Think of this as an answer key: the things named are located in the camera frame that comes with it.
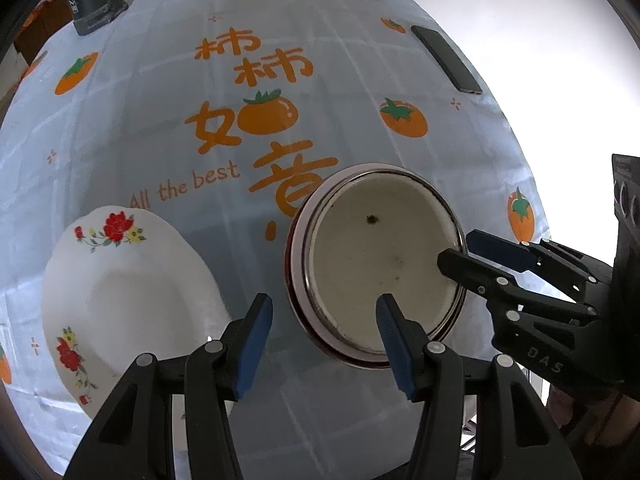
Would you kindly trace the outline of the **light blue persimmon tablecloth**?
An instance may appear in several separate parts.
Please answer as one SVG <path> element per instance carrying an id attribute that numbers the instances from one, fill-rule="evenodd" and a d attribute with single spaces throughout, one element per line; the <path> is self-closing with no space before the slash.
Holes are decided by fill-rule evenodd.
<path id="1" fill-rule="evenodd" d="M 1 126 L 1 343 L 8 393 L 63 472 L 89 419 L 44 341 L 42 274 L 75 220 L 114 205 L 168 221 L 232 315 L 274 305 L 268 346 L 231 427 L 249 479 L 372 479 L 408 460 L 419 408 L 387 370 L 327 356 L 286 296 L 286 233 L 312 187 L 387 162 L 420 174 L 468 231 L 511 237 L 532 170 L 490 92 L 457 91 L 411 32 L 413 0 L 130 0 L 85 37 L 60 29 Z"/>

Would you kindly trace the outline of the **black smartphone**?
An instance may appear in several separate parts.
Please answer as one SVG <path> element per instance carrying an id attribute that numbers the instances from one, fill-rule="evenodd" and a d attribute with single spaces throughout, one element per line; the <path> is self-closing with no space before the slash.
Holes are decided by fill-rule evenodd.
<path id="1" fill-rule="evenodd" d="M 434 29 L 412 25 L 413 35 L 420 40 L 459 92 L 482 94 L 483 89 L 447 40 Z"/>

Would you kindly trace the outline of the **white red flower plate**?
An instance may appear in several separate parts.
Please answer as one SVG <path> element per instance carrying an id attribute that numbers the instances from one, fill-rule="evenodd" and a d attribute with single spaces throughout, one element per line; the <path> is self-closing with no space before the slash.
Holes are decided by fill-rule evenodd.
<path id="1" fill-rule="evenodd" d="M 103 206 L 56 243 L 41 321 L 58 377 L 94 417 L 139 354 L 184 356 L 231 318 L 212 272 L 173 226 L 144 209 Z"/>

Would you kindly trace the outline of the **red white enamel bowl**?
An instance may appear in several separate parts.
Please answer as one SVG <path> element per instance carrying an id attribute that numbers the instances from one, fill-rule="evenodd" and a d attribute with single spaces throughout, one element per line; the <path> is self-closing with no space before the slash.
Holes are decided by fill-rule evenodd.
<path id="1" fill-rule="evenodd" d="M 393 295 L 432 339 L 456 324 L 465 289 L 439 271 L 446 249 L 466 246 L 434 185 L 391 164 L 350 166 L 328 177 L 295 216 L 284 254 L 288 300 L 328 356 L 380 370 L 390 363 L 376 324 L 379 296 Z"/>

